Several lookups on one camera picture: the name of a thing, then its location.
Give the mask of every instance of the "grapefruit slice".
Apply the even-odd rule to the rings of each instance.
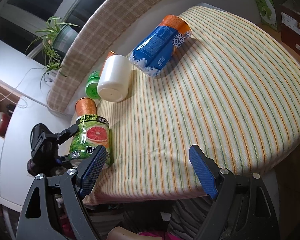
[[[108,135],[106,129],[96,125],[87,130],[87,138],[92,142],[101,144],[108,140]]]

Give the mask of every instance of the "green bottle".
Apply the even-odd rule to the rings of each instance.
[[[101,97],[98,95],[98,92],[97,92],[97,86],[98,86],[98,83],[100,80],[99,74],[100,74],[100,71],[98,71],[98,70],[93,71],[90,74],[87,85],[86,85],[86,95],[93,100],[101,99]]]

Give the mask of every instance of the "white plastic container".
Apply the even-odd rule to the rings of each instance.
[[[110,102],[120,102],[128,94],[132,64],[121,55],[109,57],[97,86],[99,96]]]

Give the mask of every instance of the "brown box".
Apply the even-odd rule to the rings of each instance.
[[[300,55],[300,12],[293,0],[281,6],[281,40]]]

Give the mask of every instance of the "blue gripper pad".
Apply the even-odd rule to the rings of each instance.
[[[96,158],[91,163],[90,167],[88,167],[86,173],[81,178],[81,189],[78,192],[80,197],[84,198],[86,195],[91,193],[102,167],[106,162],[106,157],[107,151],[103,146],[98,152]]]
[[[189,149],[189,159],[204,192],[215,199],[218,195],[215,178],[194,146]]]

